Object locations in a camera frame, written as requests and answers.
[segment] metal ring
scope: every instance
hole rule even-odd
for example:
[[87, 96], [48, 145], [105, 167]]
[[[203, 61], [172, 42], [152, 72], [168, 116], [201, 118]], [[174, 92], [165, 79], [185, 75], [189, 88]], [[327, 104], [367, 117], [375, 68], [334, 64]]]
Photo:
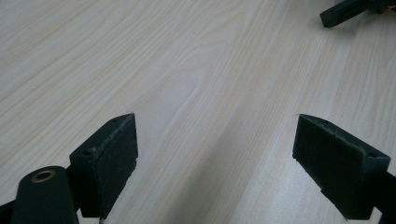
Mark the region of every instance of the metal ring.
[[33, 183], [37, 184], [37, 183], [41, 183], [41, 182], [44, 182], [44, 181], [47, 181], [47, 180], [53, 178], [55, 176], [55, 174], [56, 174], [56, 172], [53, 170], [42, 171], [38, 174], [35, 174], [31, 180]]

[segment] wood grain pattern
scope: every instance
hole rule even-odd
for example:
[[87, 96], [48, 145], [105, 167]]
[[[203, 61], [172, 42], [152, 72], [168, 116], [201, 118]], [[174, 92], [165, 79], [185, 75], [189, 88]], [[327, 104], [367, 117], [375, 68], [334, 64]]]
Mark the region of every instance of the wood grain pattern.
[[291, 157], [297, 118], [396, 158], [396, 20], [325, 29], [333, 4], [1, 1], [0, 203], [135, 112], [137, 169], [106, 222], [347, 223]]

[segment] black object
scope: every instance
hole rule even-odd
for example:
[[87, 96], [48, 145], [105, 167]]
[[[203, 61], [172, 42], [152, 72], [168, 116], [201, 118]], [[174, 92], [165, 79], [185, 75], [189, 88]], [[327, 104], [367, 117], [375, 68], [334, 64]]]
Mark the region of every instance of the black object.
[[382, 12], [385, 7], [396, 6], [396, 0], [346, 0], [320, 13], [324, 27], [334, 27], [365, 10]]
[[293, 158], [344, 217], [369, 219], [377, 207], [383, 219], [396, 220], [396, 177], [387, 172], [389, 156], [325, 119], [300, 115]]
[[64, 169], [49, 166], [20, 182], [14, 202], [0, 207], [0, 223], [78, 223], [84, 217], [106, 218], [136, 167], [134, 114], [103, 125], [71, 155]]

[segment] wood grain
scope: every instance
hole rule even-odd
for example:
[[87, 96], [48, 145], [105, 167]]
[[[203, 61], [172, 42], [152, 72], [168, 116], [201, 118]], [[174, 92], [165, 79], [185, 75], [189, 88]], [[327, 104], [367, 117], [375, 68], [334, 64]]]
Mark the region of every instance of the wood grain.
[[137, 168], [106, 223], [347, 223], [291, 157], [297, 118], [395, 158], [396, 20], [326, 29], [332, 5], [1, 1], [0, 203], [135, 112]]

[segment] light wood surface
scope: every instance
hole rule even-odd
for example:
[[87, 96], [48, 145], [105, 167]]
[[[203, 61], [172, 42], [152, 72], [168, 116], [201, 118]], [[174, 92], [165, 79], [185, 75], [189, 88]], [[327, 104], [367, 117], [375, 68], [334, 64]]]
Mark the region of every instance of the light wood surface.
[[396, 15], [323, 28], [334, 4], [1, 1], [0, 204], [135, 112], [106, 223], [377, 223], [346, 221], [291, 157], [305, 113], [396, 158]]

